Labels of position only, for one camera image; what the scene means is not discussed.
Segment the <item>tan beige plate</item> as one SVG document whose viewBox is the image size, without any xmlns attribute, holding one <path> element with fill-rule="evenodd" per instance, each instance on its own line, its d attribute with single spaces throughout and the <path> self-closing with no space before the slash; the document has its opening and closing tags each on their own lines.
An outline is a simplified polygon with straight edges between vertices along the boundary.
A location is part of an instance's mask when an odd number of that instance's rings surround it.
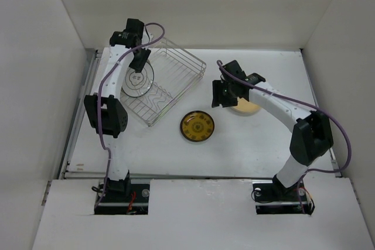
<svg viewBox="0 0 375 250">
<path fill-rule="evenodd" d="M 253 115 L 256 114 L 261 107 L 241 98 L 238 99 L 237 105 L 231 107 L 231 109 L 241 115 Z"/>
</svg>

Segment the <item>white plate thin teal rim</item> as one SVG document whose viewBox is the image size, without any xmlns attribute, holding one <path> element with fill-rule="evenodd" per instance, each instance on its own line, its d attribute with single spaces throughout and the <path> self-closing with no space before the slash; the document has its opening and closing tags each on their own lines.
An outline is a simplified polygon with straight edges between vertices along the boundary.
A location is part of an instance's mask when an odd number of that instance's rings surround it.
<svg viewBox="0 0 375 250">
<path fill-rule="evenodd" d="M 154 69 L 147 60 L 141 72 L 137 73 L 132 68 L 127 68 L 122 83 L 121 92 L 131 98 L 138 98 L 145 95 L 154 84 Z"/>
</svg>

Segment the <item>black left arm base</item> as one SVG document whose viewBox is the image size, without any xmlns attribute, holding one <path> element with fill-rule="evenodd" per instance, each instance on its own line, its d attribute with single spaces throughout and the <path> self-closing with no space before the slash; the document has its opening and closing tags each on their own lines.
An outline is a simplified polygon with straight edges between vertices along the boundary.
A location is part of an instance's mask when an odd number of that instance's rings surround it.
<svg viewBox="0 0 375 250">
<path fill-rule="evenodd" d="M 97 193 L 94 203 L 95 215 L 148 215 L 150 180 L 133 180 L 129 192 L 126 191 L 125 194 L 106 189 L 100 200 L 103 185 L 100 183 L 97 187 L 92 187 Z"/>
</svg>

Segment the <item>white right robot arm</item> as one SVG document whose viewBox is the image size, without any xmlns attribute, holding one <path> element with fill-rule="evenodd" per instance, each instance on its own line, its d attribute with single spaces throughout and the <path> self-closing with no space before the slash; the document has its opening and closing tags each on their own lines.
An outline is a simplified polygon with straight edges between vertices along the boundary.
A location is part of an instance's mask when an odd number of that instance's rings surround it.
<svg viewBox="0 0 375 250">
<path fill-rule="evenodd" d="M 235 60 L 217 61 L 217 65 L 221 77 L 212 82 L 212 107 L 232 107 L 243 98 L 265 109 L 291 132 L 290 156 L 271 185 L 275 198 L 286 199 L 315 160 L 333 146 L 329 117 L 283 96 L 261 75 L 247 75 Z"/>
</svg>

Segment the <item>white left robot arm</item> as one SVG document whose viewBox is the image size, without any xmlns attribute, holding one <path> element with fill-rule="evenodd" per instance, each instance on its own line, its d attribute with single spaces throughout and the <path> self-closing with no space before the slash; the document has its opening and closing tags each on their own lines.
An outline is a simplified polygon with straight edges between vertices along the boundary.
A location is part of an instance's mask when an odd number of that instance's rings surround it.
<svg viewBox="0 0 375 250">
<path fill-rule="evenodd" d="M 151 53 L 143 40 L 145 24 L 127 19 L 125 29 L 110 38 L 112 52 L 98 90 L 84 97 L 84 107 L 92 128 L 99 135 L 102 148 L 108 153 L 103 192 L 125 201 L 131 194 L 129 169 L 125 164 L 118 137 L 127 127 L 128 114 L 121 104 L 122 84 L 128 70 L 138 74 Z"/>
</svg>

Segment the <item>yellow plate brown rim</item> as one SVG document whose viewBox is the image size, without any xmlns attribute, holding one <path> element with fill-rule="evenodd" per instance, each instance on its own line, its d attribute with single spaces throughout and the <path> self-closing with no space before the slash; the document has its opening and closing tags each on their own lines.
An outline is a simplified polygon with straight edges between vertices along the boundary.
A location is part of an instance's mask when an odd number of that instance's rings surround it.
<svg viewBox="0 0 375 250">
<path fill-rule="evenodd" d="M 182 136 L 194 143 L 208 140 L 215 129 L 214 119 L 204 111 L 190 111 L 180 122 L 179 130 Z"/>
</svg>

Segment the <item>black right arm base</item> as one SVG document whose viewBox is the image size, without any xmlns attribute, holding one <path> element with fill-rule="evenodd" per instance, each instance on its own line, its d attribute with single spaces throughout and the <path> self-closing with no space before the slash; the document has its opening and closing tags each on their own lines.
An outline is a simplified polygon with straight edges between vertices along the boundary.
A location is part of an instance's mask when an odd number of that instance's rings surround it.
<svg viewBox="0 0 375 250">
<path fill-rule="evenodd" d="M 285 193 L 278 192 L 271 181 L 255 181 L 251 198 L 255 202 L 257 215 L 307 214 L 315 211 L 315 203 L 311 195 L 301 183 Z"/>
</svg>

